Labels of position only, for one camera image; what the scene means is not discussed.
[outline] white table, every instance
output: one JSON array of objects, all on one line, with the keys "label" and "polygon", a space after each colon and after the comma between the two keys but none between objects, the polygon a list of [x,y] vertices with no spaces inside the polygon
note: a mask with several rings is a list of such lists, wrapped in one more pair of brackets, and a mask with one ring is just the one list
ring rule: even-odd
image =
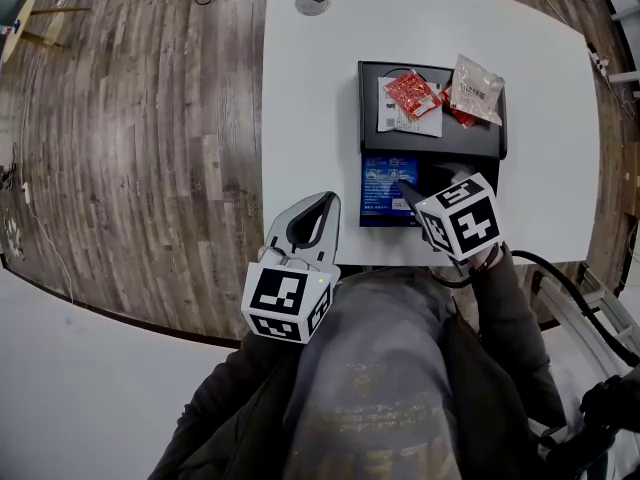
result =
[{"label": "white table", "polygon": [[360,228],[359,60],[453,68],[463,53],[506,80],[506,240],[553,262],[586,258],[599,176],[584,37],[513,0],[331,0],[304,16],[267,0],[262,93],[265,234],[303,197],[342,200],[337,263],[445,265],[412,228]]}]

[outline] person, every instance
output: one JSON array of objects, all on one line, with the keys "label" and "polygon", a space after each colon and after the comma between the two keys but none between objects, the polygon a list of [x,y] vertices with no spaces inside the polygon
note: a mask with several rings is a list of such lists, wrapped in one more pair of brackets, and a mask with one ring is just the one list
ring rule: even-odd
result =
[{"label": "person", "polygon": [[404,267],[344,279],[305,346],[248,334],[149,478],[551,478],[528,420],[566,422],[506,245],[472,286],[480,334]]}]

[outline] wooden floor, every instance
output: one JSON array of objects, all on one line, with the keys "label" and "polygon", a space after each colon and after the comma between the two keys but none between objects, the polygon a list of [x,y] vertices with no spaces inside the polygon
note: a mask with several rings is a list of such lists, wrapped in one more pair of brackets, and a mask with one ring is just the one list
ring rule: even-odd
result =
[{"label": "wooden floor", "polygon": [[[544,0],[518,1],[554,16]],[[604,0],[551,1],[612,71],[628,69]],[[0,196],[11,269],[162,326],[244,333],[241,287],[262,244],[265,3],[77,0],[93,12],[67,15],[59,39],[75,58],[18,47],[0,75],[0,140],[18,145],[18,181],[29,182],[71,286],[17,190]],[[42,32],[50,20],[34,18],[28,29]],[[619,211],[623,145],[638,128],[600,81],[596,89],[601,184],[588,260],[614,287],[629,231]]]}]

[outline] black tray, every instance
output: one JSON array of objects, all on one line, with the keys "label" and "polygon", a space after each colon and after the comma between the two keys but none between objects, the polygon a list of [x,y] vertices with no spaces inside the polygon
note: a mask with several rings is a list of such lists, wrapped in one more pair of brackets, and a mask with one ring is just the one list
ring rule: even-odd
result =
[{"label": "black tray", "polygon": [[444,87],[453,70],[432,66],[397,64],[393,62],[358,62],[360,90],[360,141],[363,149],[432,152],[468,155],[503,160],[507,156],[507,113],[504,89],[498,98],[498,115],[502,126],[478,120],[464,129],[448,109],[442,115],[442,137],[431,137],[400,131],[378,132],[378,77],[401,76],[415,69],[427,82]]}]

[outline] blue box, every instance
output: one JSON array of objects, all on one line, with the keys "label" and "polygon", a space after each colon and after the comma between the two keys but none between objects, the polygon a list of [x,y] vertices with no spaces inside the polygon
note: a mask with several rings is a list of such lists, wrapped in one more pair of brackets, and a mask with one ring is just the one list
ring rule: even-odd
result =
[{"label": "blue box", "polygon": [[418,183],[418,159],[411,156],[363,155],[360,226],[414,226],[413,212],[396,182]]}]

